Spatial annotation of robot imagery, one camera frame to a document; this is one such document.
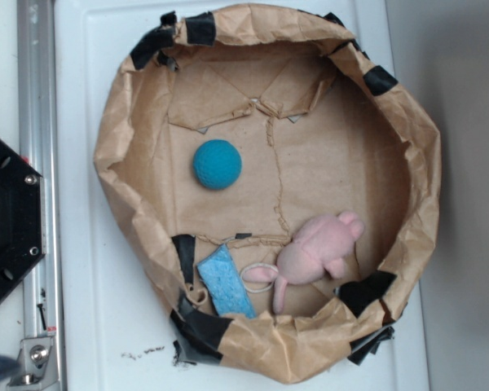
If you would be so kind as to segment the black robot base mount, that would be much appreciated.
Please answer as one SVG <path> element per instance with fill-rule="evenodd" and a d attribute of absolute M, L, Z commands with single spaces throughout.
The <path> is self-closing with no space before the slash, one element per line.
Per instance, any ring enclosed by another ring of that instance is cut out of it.
<path fill-rule="evenodd" d="M 0 139 L 0 305 L 43 258 L 42 176 Z"/>

